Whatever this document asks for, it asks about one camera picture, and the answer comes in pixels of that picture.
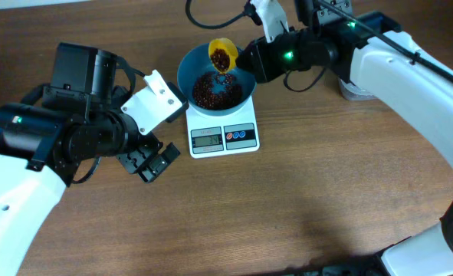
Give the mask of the yellow measuring scoop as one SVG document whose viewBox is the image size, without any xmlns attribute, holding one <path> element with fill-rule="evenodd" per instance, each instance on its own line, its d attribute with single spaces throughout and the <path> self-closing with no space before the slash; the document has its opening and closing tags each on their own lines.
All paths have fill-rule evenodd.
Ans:
<svg viewBox="0 0 453 276">
<path fill-rule="evenodd" d="M 239 50 L 228 38 L 216 38 L 208 44 L 208 57 L 220 74 L 226 74 L 236 67 Z"/>
</svg>

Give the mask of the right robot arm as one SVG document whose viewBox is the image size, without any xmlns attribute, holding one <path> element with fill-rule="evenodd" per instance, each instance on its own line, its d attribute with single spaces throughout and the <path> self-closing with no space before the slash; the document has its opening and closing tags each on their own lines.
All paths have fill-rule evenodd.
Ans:
<svg viewBox="0 0 453 276">
<path fill-rule="evenodd" d="M 304 28 L 290 27 L 276 1 L 245 12 L 264 29 L 238 56 L 258 83 L 313 66 L 372 94 L 417 130 L 453 169 L 453 70 L 422 50 L 380 12 L 359 17 L 345 1 L 298 1 Z M 453 275 L 453 201 L 436 225 L 378 253 L 382 275 Z"/>
</svg>

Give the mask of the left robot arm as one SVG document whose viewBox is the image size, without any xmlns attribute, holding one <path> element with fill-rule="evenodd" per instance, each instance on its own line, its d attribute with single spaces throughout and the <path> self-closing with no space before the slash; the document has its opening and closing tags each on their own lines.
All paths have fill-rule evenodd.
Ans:
<svg viewBox="0 0 453 276">
<path fill-rule="evenodd" d="M 153 130 L 189 103 L 157 71 L 137 90 L 141 75 L 121 56 L 61 43 L 51 81 L 0 107 L 0 275 L 18 272 L 83 161 L 113 157 L 150 183 L 179 156 Z"/>
</svg>

